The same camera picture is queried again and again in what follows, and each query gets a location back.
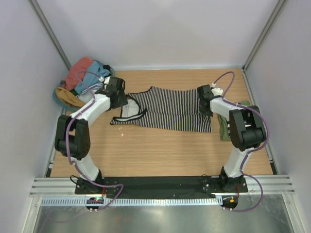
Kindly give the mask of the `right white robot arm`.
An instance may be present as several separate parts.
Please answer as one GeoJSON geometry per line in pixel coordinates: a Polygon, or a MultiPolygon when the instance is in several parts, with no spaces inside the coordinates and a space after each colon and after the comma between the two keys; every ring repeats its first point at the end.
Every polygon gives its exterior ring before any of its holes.
{"type": "Polygon", "coordinates": [[[208,117],[218,114],[228,121],[233,149],[228,162],[222,168],[219,187],[224,192],[230,192],[237,185],[236,179],[244,175],[243,170],[250,155],[259,150],[268,136],[265,121],[256,105],[245,106],[228,101],[215,95],[213,90],[210,85],[197,88],[199,112],[208,117]]]}

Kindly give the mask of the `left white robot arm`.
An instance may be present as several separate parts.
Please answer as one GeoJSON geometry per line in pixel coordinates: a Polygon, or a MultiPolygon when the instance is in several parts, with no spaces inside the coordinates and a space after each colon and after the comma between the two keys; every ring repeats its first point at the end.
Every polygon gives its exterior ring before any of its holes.
{"type": "Polygon", "coordinates": [[[100,78],[103,87],[91,93],[91,100],[76,112],[58,118],[54,147],[69,163],[74,165],[80,177],[86,180],[86,188],[92,194],[102,191],[102,174],[90,156],[89,127],[103,113],[128,103],[125,81],[110,76],[100,78]]]}

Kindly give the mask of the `thin striped black tank top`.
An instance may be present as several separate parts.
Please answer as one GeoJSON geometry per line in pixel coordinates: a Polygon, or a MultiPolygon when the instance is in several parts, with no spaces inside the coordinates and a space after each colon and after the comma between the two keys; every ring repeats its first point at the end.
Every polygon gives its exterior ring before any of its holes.
{"type": "Polygon", "coordinates": [[[150,87],[147,91],[128,93],[128,104],[121,115],[113,117],[111,125],[137,125],[183,132],[210,133],[210,117],[199,112],[196,89],[168,90],[150,87]]]}

